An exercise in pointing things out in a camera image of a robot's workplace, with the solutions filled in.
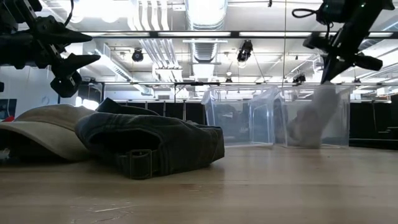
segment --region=baseball cap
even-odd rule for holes
[[[0,123],[0,130],[21,134],[68,161],[82,161],[90,152],[76,136],[75,125],[93,113],[95,111],[83,106],[41,106],[22,113],[13,122]]]

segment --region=cap brim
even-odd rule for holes
[[[69,161],[82,161],[90,156],[90,152],[81,143],[75,132],[54,124],[15,121],[0,123],[0,129],[22,134]]]

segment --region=wooden surface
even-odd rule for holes
[[[398,151],[231,148],[135,181],[95,162],[0,167],[0,223],[398,223]]]

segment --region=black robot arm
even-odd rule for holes
[[[98,55],[61,57],[71,43],[91,41],[92,37],[67,29],[53,16],[37,17],[39,0],[0,0],[0,66],[22,69],[26,65],[46,68],[55,75],[51,87],[61,97],[73,96],[80,83],[77,70],[100,59]],[[28,30],[18,31],[24,23]]]
[[[328,26],[326,36],[314,32],[304,41],[303,46],[324,51],[324,69],[321,83],[330,81],[352,66],[369,70],[380,70],[382,61],[359,53],[359,45],[369,35],[369,30],[382,10],[394,10],[392,0],[323,0],[317,11],[295,9],[295,17],[317,15],[317,21]],[[298,11],[306,11],[304,16],[296,15]],[[344,26],[329,36],[330,27],[334,22]]]

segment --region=clear plastic bin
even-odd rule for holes
[[[351,90],[331,83],[280,89],[274,100],[275,143],[286,147],[348,147]]]
[[[274,97],[266,100],[266,95],[275,96],[276,89],[265,85],[209,88],[202,99],[208,125],[223,129],[226,146],[272,145],[273,106],[263,104],[273,103]]]

